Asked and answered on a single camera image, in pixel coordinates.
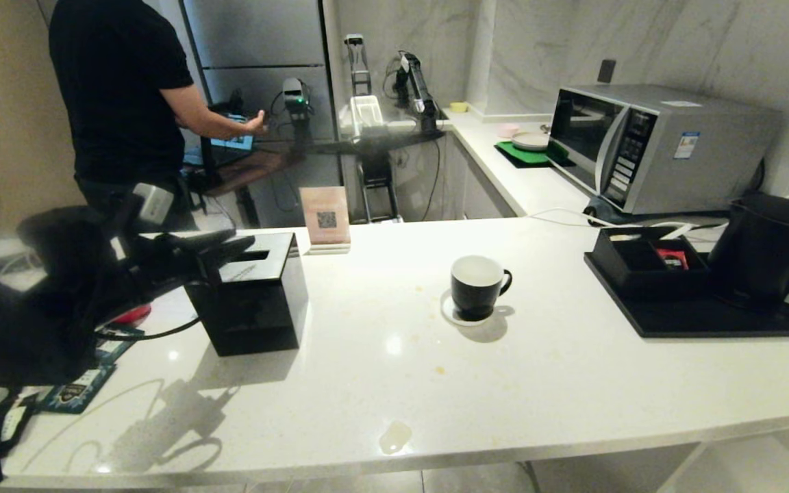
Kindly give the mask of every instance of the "black t-shirt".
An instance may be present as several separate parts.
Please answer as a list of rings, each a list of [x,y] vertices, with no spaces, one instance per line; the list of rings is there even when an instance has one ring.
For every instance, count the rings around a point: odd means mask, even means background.
[[[193,84],[173,26],[141,0],[60,0],[50,50],[75,174],[113,184],[173,177],[184,138],[159,90]]]

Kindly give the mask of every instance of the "plate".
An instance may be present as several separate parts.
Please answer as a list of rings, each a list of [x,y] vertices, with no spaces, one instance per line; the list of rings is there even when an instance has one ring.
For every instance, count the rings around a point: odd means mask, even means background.
[[[440,311],[444,313],[445,318],[448,321],[453,322],[455,325],[461,325],[461,327],[478,327],[478,325],[483,325],[489,318],[483,318],[482,320],[462,320],[455,309],[455,302],[452,301],[452,294],[447,294],[444,299],[444,303],[440,306]]]
[[[513,142],[513,147],[517,149],[539,153],[547,150],[547,144],[550,143],[550,135],[544,134],[542,131],[520,131],[510,141]]]

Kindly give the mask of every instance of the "white countertop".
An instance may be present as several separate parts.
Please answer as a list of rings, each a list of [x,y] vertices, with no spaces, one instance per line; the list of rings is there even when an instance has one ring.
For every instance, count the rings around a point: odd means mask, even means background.
[[[528,218],[353,227],[348,255],[303,256],[300,350],[218,358],[200,327],[138,343],[84,414],[34,418],[3,486],[356,475],[789,427],[789,338],[641,339],[583,262],[595,235]],[[514,273],[479,329],[439,311],[467,253]],[[173,291],[142,328],[193,313]]]
[[[589,198],[554,169],[520,169],[502,156],[494,148],[495,144],[505,140],[498,137],[500,124],[483,123],[472,112],[447,112],[447,116],[450,118],[451,131],[460,138],[464,148],[517,216],[529,216],[556,207],[582,212],[586,207]],[[539,131],[540,124],[532,122],[518,125],[521,131]]]

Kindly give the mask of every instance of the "stainless steel refrigerator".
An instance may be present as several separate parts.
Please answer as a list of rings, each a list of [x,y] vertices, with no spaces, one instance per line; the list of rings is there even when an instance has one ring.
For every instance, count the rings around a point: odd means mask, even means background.
[[[210,103],[241,90],[245,111],[270,110],[282,82],[306,84],[315,115],[310,131],[316,143],[338,138],[331,93],[325,19],[319,0],[181,0],[203,90]],[[279,125],[256,140],[294,138],[282,98],[276,100]],[[249,185],[261,227],[303,225],[300,187],[342,185],[337,156],[308,155],[304,162]]]

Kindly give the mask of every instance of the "wall outlet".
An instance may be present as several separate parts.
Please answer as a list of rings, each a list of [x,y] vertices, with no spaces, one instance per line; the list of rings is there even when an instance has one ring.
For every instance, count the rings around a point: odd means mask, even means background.
[[[599,81],[602,84],[610,84],[614,78],[614,67],[616,60],[605,59],[601,61],[601,68],[599,68]]]

